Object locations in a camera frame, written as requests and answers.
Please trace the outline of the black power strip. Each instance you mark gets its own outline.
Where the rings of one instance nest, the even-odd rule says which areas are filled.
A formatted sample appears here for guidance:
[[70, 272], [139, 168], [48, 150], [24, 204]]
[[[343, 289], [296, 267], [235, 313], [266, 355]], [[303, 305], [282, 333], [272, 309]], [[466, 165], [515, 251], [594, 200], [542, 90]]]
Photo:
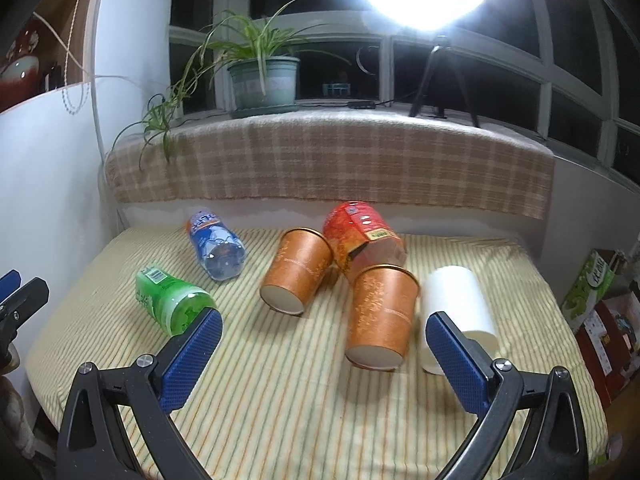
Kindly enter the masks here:
[[377, 106], [375, 101], [349, 101], [347, 103], [350, 110], [375, 110]]

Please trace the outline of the green tea bottle cup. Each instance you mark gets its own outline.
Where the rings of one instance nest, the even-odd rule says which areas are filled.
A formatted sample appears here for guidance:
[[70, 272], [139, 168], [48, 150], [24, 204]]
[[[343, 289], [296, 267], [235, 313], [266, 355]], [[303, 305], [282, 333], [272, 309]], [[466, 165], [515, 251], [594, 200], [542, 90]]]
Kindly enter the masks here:
[[182, 335], [206, 308], [216, 308], [206, 290], [175, 278], [158, 266], [136, 275], [136, 299], [168, 336]]

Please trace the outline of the red noodle cup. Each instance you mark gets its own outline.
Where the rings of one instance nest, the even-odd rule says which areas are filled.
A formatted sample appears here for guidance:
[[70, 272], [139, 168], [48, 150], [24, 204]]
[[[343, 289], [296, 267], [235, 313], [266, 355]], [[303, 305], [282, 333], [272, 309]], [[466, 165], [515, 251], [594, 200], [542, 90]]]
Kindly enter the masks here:
[[357, 275], [370, 266], [404, 266], [407, 260], [402, 239], [380, 213], [365, 202], [336, 206], [326, 217], [322, 234], [350, 284], [354, 284]]

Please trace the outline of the white paper cup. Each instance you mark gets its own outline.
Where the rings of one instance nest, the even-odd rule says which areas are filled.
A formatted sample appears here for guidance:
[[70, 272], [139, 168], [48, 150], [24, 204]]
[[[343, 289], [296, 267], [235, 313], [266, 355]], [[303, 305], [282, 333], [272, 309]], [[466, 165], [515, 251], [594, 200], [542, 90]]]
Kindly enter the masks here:
[[498, 330], [480, 282], [470, 269], [443, 266], [422, 276], [421, 287], [420, 364], [424, 372], [442, 374], [425, 336], [426, 322], [436, 312], [445, 312], [465, 336], [476, 340], [492, 358], [497, 356]]

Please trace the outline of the right orange paper cup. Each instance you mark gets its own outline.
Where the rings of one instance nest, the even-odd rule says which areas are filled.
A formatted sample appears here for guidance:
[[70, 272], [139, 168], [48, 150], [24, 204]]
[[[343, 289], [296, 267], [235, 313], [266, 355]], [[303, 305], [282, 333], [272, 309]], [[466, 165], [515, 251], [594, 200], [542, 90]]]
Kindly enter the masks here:
[[401, 266], [377, 264], [352, 285], [345, 356], [365, 370], [391, 372], [405, 361], [420, 284]]

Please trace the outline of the left orange paper cup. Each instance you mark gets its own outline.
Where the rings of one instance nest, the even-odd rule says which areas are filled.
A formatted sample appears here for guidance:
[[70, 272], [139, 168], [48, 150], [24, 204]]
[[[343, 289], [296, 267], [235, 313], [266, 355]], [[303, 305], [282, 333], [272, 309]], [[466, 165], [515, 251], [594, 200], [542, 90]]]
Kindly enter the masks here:
[[332, 263], [332, 248], [320, 232], [309, 228], [286, 231], [262, 280], [260, 298], [272, 310], [302, 315]]

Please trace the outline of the red cardboard box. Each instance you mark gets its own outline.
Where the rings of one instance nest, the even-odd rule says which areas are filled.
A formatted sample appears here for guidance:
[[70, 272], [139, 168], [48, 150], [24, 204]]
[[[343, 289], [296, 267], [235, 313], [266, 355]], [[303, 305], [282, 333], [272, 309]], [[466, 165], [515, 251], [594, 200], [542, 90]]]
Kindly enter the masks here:
[[597, 303], [576, 334], [582, 358], [605, 410], [639, 374], [639, 297]]

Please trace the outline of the plaid brown blanket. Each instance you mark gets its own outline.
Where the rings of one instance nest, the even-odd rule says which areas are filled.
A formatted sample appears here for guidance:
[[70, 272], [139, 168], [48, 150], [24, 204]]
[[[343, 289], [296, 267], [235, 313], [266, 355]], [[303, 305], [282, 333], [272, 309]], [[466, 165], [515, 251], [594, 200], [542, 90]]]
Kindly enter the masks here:
[[121, 140], [106, 180], [122, 204], [172, 200], [364, 200], [536, 220], [553, 154], [519, 134], [384, 112], [312, 110], [197, 122]]

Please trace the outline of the orange paper cup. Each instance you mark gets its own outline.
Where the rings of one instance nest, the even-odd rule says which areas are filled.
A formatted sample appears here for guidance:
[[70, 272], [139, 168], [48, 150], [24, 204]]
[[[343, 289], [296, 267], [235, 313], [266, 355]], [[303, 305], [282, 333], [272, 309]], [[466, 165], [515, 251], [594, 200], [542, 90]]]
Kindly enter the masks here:
[[272, 310], [302, 315], [332, 263], [332, 248], [320, 232], [309, 228], [286, 231], [262, 280], [260, 298]]
[[377, 264], [352, 285], [345, 356], [365, 370], [391, 372], [405, 361], [420, 284], [401, 266]]

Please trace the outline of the grey-green flower pot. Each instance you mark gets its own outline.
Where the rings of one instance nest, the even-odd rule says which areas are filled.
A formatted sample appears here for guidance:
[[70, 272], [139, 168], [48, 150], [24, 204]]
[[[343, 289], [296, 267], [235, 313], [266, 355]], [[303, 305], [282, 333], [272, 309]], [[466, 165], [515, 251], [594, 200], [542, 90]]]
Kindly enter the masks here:
[[299, 59], [272, 56], [260, 65], [257, 60], [231, 64], [234, 107], [232, 118], [295, 112]]

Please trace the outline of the black tripod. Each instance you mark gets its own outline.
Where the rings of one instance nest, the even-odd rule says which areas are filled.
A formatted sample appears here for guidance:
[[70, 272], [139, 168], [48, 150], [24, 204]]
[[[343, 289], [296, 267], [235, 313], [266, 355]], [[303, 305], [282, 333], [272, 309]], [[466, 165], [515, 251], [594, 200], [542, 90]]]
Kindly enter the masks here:
[[408, 116], [418, 117], [425, 100], [429, 99], [433, 102], [436, 110], [434, 117], [446, 119], [448, 106], [444, 102], [445, 91], [454, 88], [454, 84], [458, 87], [465, 109], [470, 115], [472, 126], [480, 128], [480, 118], [477, 115], [460, 63], [452, 54], [451, 41], [446, 35], [438, 35], [434, 39], [434, 46], [430, 54], [427, 55], [424, 72]]

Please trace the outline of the blue Arctic Ocean cup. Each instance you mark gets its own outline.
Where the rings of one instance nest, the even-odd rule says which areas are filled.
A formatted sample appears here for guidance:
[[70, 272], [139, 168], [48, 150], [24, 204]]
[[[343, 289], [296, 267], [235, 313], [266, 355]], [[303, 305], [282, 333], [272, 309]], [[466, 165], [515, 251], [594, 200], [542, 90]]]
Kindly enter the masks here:
[[237, 278], [243, 270], [246, 249], [242, 240], [208, 209], [192, 214], [186, 232], [205, 273], [216, 282]]

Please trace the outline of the green tissue pack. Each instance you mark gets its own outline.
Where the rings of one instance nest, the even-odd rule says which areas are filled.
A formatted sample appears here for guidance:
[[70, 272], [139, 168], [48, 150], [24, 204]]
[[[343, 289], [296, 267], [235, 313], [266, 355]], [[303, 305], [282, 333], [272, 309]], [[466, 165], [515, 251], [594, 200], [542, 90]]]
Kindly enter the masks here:
[[625, 254], [620, 250], [593, 249], [590, 252], [560, 307], [574, 334], [604, 297], [625, 263]]

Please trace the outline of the spider plant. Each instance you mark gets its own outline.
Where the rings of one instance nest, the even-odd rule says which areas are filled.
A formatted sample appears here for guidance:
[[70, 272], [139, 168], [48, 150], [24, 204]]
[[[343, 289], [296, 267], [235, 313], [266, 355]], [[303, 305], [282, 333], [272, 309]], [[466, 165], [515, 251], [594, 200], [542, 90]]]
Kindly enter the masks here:
[[272, 56], [296, 58], [292, 47], [306, 41], [306, 32], [322, 26], [320, 23], [302, 28], [280, 26], [278, 19], [289, 6], [285, 3], [260, 20], [231, 10], [222, 12], [218, 21], [205, 27], [206, 34], [186, 61], [178, 81], [166, 92], [151, 96], [142, 118], [122, 128], [115, 139], [120, 140], [131, 129], [140, 127], [143, 145], [149, 146], [159, 140], [164, 157], [171, 159], [175, 146], [171, 125], [202, 81], [213, 81], [222, 72], [229, 75], [229, 66], [239, 61], [257, 60], [262, 65]]

